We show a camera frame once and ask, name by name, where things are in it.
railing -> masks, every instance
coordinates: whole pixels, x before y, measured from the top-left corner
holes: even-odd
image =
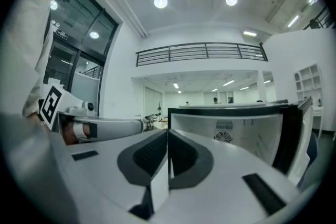
[[[162,62],[214,58],[268,61],[262,46],[229,42],[179,44],[138,51],[136,54],[137,67]]]
[[[304,28],[316,29],[316,28],[336,28],[335,21],[331,17],[330,11],[325,6],[321,12],[312,20],[310,20],[309,24]]]
[[[98,66],[91,68],[85,72],[83,72],[84,75],[95,78],[97,75],[97,70],[98,70]]]

column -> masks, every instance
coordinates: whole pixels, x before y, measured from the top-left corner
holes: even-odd
[[[266,103],[266,87],[264,84],[264,75],[262,70],[258,70],[257,85],[259,100],[262,100],[262,102]]]

distant person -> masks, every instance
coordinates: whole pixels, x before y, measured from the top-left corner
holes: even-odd
[[[214,98],[214,104],[220,104],[220,103],[218,102],[217,97]]]

glass panel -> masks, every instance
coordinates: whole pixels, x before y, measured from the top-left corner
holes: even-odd
[[[83,44],[104,54],[110,36],[117,25],[108,19],[105,13],[99,15],[86,35]]]
[[[100,9],[90,0],[55,1],[57,5],[51,7],[51,22],[81,42]]]
[[[100,71],[100,65],[79,57],[71,87],[71,94],[80,100],[93,103],[95,111],[97,111]]]
[[[75,59],[76,52],[55,41],[53,45],[43,83],[58,83],[64,87],[67,85],[66,76],[71,72],[71,61]]]

person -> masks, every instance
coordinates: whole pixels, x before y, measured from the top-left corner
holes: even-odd
[[[218,102],[217,97],[214,97],[214,104],[220,104],[220,103]]]
[[[39,78],[26,101],[23,116],[34,123],[43,125],[46,129],[46,125],[41,123],[38,117],[38,101],[53,41],[53,31],[51,27],[48,27],[50,1],[17,0],[2,30],[2,44],[12,46],[17,50],[39,74]],[[87,134],[87,126],[83,126],[83,131],[89,135]],[[73,124],[66,126],[64,136],[67,144],[74,142]]]

